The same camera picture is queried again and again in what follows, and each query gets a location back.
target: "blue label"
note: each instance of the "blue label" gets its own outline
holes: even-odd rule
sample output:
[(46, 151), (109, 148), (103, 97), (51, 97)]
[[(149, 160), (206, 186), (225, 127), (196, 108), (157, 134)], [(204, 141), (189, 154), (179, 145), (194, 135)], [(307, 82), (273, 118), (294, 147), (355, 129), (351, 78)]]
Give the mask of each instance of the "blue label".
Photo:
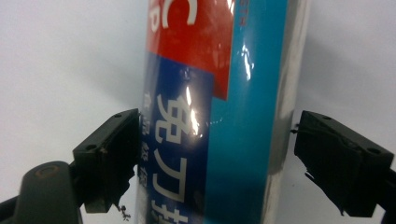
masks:
[(138, 223), (202, 223), (213, 76), (148, 54)]

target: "white surface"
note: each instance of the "white surface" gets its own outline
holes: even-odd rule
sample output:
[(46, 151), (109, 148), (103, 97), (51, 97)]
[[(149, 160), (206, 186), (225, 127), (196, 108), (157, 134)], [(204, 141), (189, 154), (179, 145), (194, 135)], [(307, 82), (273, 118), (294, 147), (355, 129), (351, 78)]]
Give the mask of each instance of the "white surface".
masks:
[[(396, 153), (396, 2), (312, 1), (295, 123), (301, 111), (328, 115)], [(380, 223), (341, 217), (326, 195), (304, 176), (293, 154), (285, 164), (277, 224)]]
[[(27, 171), (71, 162), (111, 115), (140, 106), (147, 11), (137, 0), (0, 1), (0, 201)], [(121, 203), (132, 214), (131, 185)], [(84, 223), (124, 223), (116, 211)]]
[[(396, 153), (395, 9), (312, 1), (296, 120), (302, 109), (323, 113)], [(0, 0), (0, 201), (28, 170), (72, 161), (109, 116), (140, 106), (146, 17), (146, 1)], [(133, 202), (134, 188), (121, 201), (131, 214)], [(379, 223), (383, 213), (340, 217), (292, 153), (278, 212), (279, 224)], [(112, 209), (84, 223), (123, 221)]]

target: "clamp jaw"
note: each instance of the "clamp jaw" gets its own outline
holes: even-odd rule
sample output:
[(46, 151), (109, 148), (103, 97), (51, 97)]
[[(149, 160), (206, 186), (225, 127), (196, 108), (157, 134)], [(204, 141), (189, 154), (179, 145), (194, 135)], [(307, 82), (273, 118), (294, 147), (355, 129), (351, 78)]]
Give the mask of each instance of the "clamp jaw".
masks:
[(327, 116), (304, 111), (294, 154), (305, 175), (318, 185), (341, 214), (371, 217), (377, 204), (387, 213), (382, 221), (396, 223), (396, 173), (393, 154)]
[(106, 213), (112, 204), (119, 208), (138, 147), (138, 110), (112, 116), (73, 150), (70, 165), (52, 161), (26, 173), (20, 195), (0, 204), (0, 223), (77, 224), (83, 203), (87, 213)]

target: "red label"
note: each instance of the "red label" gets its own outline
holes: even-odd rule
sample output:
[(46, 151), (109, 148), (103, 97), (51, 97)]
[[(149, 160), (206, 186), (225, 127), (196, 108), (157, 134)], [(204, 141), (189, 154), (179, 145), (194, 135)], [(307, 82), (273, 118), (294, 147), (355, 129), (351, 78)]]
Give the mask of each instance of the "red label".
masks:
[(150, 0), (148, 50), (215, 76), (213, 94), (227, 99), (233, 0)]

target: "cylindrical can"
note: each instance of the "cylindrical can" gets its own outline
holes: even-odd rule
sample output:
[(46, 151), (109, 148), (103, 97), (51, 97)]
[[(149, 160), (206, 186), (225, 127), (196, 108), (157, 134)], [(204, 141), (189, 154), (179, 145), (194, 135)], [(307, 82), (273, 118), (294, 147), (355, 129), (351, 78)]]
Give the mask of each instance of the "cylindrical can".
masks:
[(135, 223), (271, 223), (306, 1), (148, 3)]

